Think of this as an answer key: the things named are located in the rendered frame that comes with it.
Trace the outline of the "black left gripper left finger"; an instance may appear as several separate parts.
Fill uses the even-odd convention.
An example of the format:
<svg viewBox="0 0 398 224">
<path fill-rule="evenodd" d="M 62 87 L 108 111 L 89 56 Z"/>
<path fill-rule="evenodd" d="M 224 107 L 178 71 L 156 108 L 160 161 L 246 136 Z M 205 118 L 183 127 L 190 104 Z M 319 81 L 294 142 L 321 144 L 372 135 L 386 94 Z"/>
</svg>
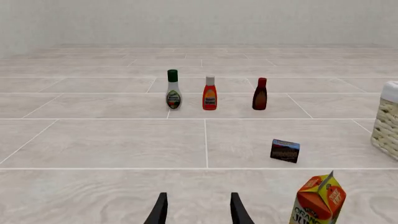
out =
<svg viewBox="0 0 398 224">
<path fill-rule="evenodd" d="M 167 219 L 167 210 L 167 193 L 162 192 L 159 194 L 159 197 L 144 224 L 165 224 Z"/>
</svg>

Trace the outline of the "brown chocolate pudding box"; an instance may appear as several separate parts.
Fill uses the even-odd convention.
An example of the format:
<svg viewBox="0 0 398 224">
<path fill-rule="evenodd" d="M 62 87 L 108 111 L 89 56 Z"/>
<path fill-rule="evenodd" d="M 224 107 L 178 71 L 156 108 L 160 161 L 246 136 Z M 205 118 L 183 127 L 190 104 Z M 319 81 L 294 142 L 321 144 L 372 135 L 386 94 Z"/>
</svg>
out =
<svg viewBox="0 0 398 224">
<path fill-rule="evenodd" d="M 299 143 L 273 139 L 270 158 L 296 164 L 299 152 Z"/>
</svg>

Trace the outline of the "woven basket with white liner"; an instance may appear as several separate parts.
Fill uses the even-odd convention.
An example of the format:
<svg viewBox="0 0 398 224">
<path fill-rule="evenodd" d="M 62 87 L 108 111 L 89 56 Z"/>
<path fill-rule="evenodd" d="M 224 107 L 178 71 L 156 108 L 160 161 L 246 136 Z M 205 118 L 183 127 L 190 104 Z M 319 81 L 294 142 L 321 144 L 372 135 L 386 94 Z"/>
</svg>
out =
<svg viewBox="0 0 398 224">
<path fill-rule="evenodd" d="M 398 82 L 383 85 L 371 144 L 398 161 Z"/>
</svg>

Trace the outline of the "white bottle with green cap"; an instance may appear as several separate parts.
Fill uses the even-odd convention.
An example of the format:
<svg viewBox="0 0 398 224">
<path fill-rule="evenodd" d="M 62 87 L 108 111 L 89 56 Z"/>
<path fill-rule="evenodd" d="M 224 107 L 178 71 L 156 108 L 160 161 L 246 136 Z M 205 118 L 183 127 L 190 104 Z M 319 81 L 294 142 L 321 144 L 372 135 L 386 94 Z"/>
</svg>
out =
<svg viewBox="0 0 398 224">
<path fill-rule="evenodd" d="M 165 102 L 171 110 L 177 110 L 182 104 L 182 95 L 178 85 L 178 71 L 168 70 L 168 89 L 166 92 Z"/>
</svg>

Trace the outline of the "orange juice carton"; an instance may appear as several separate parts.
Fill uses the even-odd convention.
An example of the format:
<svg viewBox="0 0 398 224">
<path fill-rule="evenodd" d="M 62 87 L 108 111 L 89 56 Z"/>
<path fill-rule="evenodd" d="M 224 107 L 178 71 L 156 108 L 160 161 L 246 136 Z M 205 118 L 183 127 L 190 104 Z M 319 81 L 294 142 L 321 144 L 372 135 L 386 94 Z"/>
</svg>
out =
<svg viewBox="0 0 398 224">
<path fill-rule="evenodd" d="M 298 190 L 289 224 L 335 224 L 345 199 L 333 173 L 314 176 Z"/>
</svg>

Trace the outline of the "orange bottle with white cap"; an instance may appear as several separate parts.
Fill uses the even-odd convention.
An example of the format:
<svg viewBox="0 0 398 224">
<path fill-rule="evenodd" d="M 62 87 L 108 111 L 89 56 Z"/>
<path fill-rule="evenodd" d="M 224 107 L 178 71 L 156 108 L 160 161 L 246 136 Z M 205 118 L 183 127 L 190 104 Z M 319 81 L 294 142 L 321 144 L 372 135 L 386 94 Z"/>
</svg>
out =
<svg viewBox="0 0 398 224">
<path fill-rule="evenodd" d="M 215 87 L 215 77 L 207 76 L 203 90 L 202 107 L 204 110 L 216 110 L 217 92 Z"/>
</svg>

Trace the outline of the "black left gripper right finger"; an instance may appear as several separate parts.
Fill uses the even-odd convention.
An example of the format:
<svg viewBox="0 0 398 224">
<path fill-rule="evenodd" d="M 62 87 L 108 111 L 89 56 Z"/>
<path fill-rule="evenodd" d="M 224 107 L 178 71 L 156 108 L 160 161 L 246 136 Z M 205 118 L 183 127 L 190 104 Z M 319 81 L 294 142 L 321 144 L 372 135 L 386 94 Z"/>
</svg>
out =
<svg viewBox="0 0 398 224">
<path fill-rule="evenodd" d="M 254 224 L 237 192 L 231 193 L 230 210 L 233 224 Z"/>
</svg>

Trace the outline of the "dark brown bottle, red cap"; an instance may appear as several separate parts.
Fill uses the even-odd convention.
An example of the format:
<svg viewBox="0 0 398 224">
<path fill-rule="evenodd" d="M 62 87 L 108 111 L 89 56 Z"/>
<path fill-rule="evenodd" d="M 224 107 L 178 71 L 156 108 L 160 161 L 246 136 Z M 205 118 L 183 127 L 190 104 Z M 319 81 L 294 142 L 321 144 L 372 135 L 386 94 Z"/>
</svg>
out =
<svg viewBox="0 0 398 224">
<path fill-rule="evenodd" d="M 254 96 L 252 99 L 252 108 L 254 110 L 265 110 L 267 106 L 267 78 L 259 78 Z"/>
</svg>

